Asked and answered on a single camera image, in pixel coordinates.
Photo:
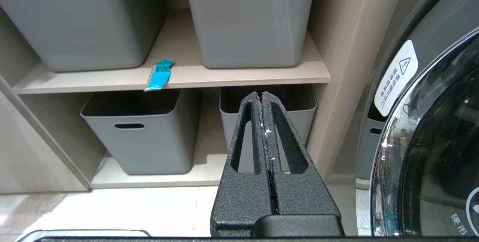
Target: beige wall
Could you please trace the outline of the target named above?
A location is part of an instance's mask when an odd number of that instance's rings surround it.
[[[325,181],[396,4],[397,0],[313,0],[308,30],[331,79],[327,85],[313,86],[319,105],[308,151]]]

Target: black clamp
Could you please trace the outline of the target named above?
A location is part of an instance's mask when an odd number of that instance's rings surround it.
[[[239,174],[246,123],[254,174]],[[291,174],[281,169],[276,130]],[[243,99],[211,212],[212,237],[343,236],[341,214],[281,101],[263,92]]]

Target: floor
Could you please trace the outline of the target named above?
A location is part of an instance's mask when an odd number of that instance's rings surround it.
[[[369,190],[356,189],[356,215],[358,235],[370,236]]]
[[[346,235],[358,235],[353,185],[329,185]],[[217,187],[99,189],[89,193],[0,195],[0,241],[34,230],[127,229],[152,236],[209,236]]]

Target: cabinet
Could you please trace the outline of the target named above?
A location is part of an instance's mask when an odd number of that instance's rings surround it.
[[[64,161],[0,92],[0,192],[87,190]]]
[[[85,72],[49,71],[0,11],[0,76],[5,89],[48,146],[65,158],[80,184],[95,189],[217,185],[227,152],[217,88],[294,83],[313,84],[318,109],[307,148],[327,181],[397,0],[313,0],[301,63],[253,70],[202,66],[187,2],[166,2],[166,20],[141,66]],[[144,89],[151,65],[163,58],[175,60],[164,89],[203,88],[193,167],[179,175],[126,175],[79,111],[92,92]]]

